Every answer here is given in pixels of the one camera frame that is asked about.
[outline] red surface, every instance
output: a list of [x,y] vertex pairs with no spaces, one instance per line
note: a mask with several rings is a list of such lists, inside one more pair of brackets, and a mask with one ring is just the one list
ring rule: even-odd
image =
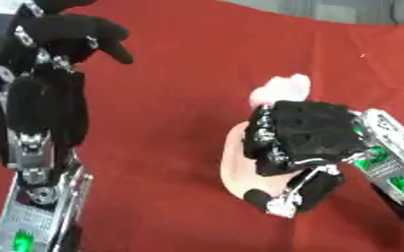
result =
[[[404,252],[404,224],[352,167],[348,183],[294,221],[223,189],[219,159],[250,91],[305,73],[312,96],[378,107],[404,123],[404,27],[337,25],[216,1],[106,0],[81,9],[132,31],[135,64],[99,54],[81,157],[96,176],[86,252]],[[10,175],[0,168],[0,209]]]

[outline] green led light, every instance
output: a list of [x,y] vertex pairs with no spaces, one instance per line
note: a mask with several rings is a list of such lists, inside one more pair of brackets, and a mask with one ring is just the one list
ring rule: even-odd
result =
[[387,159],[389,153],[382,147],[373,147],[369,150],[372,157],[364,157],[354,160],[354,165],[361,169],[367,169],[372,165],[382,162]]
[[19,230],[14,237],[12,250],[14,252],[32,252],[34,247],[34,236],[30,233]]
[[355,127],[354,127],[354,132],[355,132],[355,133],[362,133],[362,127],[360,127],[360,126],[355,126]]
[[403,176],[391,177],[391,178],[389,178],[389,182],[393,186],[395,186],[396,189],[398,189],[404,193],[404,177]]

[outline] silver metal frame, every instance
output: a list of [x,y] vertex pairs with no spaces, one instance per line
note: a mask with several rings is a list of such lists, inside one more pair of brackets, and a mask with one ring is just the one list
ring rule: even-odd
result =
[[56,185],[60,192],[56,206],[48,211],[19,201],[26,190],[17,184],[15,175],[0,218],[0,252],[11,251],[15,234],[20,230],[34,237],[34,251],[60,251],[67,231],[81,216],[92,181],[91,174],[73,162]]
[[[362,137],[371,147],[382,147],[389,154],[385,161],[360,171],[366,178],[398,204],[404,203],[404,192],[398,190],[390,178],[404,176],[404,126],[387,112],[369,109],[357,120]],[[367,153],[358,154],[357,158]],[[348,160],[353,163],[356,158]]]

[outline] black glove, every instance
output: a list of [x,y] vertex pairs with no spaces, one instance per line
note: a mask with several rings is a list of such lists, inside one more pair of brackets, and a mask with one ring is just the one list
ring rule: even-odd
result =
[[[256,172],[272,176],[302,170],[287,185],[295,188],[320,165],[337,164],[366,149],[354,132],[354,115],[346,106],[326,102],[277,101],[256,108],[245,129],[244,155],[256,160]],[[315,173],[299,190],[298,212],[314,208],[343,182],[341,173]],[[244,195],[264,209],[271,196],[259,190]]]
[[[54,69],[55,56],[62,56],[69,63],[75,64],[86,60],[100,49],[120,63],[132,62],[131,55],[119,44],[128,36],[125,28],[102,18],[58,15],[67,8],[93,2],[95,1],[37,0],[33,4],[23,5],[11,22],[6,38],[0,45],[0,94],[9,87],[13,88],[8,95],[12,102],[8,104],[10,112],[7,120],[0,102],[0,158],[3,165],[7,165],[9,160],[7,125],[18,132],[47,128],[51,131],[55,144],[62,149],[78,146],[84,140],[88,130],[87,105],[84,98],[85,77],[68,67]],[[25,37],[31,39],[25,42],[32,43],[24,44],[19,39],[16,35],[17,27],[21,27],[22,32],[27,35]],[[42,48],[48,52],[51,60],[38,61],[36,64]],[[48,102],[42,100],[49,97],[53,103],[45,109],[57,108],[52,109],[51,118],[39,117],[39,114],[43,115],[42,111],[26,113],[32,109],[37,110],[32,106],[32,102],[26,103],[24,98],[26,95],[35,95],[35,90],[32,89],[36,87],[51,90],[46,94],[51,96],[40,99],[35,96],[32,101]]]

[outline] robotic hand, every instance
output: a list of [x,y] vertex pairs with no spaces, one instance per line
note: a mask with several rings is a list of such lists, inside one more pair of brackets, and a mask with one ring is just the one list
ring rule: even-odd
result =
[[337,164],[346,162],[404,220],[404,127],[384,111],[312,101],[263,104],[249,119],[243,153],[261,176],[297,173],[279,196],[244,194],[268,214],[292,218],[313,209],[343,182]]
[[85,75],[75,64],[102,50],[123,64],[128,31],[63,14],[93,0],[27,1],[0,45],[0,159],[13,168],[0,218],[0,251],[77,251],[93,177],[74,148],[88,130]]

